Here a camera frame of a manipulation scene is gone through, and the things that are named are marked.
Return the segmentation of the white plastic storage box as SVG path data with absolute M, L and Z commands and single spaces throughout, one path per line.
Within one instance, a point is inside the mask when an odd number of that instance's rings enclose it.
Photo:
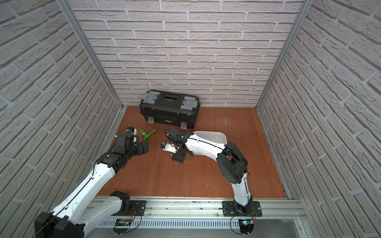
M 214 161 L 227 144 L 225 134 L 215 131 L 194 131 L 187 140 L 188 149 L 195 155 L 206 156 Z

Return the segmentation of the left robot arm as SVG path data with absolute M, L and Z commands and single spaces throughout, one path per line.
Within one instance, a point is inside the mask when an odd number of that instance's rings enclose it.
M 148 153 L 148 142 L 139 142 L 137 130 L 128 127 L 95 162 L 82 183 L 51 212 L 42 212 L 34 221 L 36 238 L 84 238 L 114 214 L 136 214 L 130 195 L 113 192 L 95 208 L 85 209 L 101 188 L 134 156 Z

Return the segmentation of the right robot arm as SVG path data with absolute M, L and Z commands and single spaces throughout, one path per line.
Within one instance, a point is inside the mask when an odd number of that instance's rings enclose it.
M 247 183 L 249 162 L 236 144 L 216 143 L 193 132 L 180 133 L 175 129 L 170 130 L 166 137 L 169 142 L 163 142 L 161 148 L 170 152 L 172 160 L 176 162 L 184 162 L 187 153 L 214 160 L 223 177 L 232 185 L 235 207 L 244 210 L 249 208 L 252 199 Z

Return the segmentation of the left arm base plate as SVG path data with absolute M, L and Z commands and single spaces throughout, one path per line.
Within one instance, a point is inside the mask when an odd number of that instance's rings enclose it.
M 134 213 L 137 216 L 143 216 L 145 213 L 146 200 L 130 200 L 127 202 L 125 216 L 132 216 Z

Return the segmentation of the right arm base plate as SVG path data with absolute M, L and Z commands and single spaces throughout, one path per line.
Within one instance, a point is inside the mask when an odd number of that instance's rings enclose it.
M 222 201 L 222 209 L 224 217 L 261 217 L 263 215 L 260 203 L 252 200 L 246 206 L 240 205 L 236 201 Z

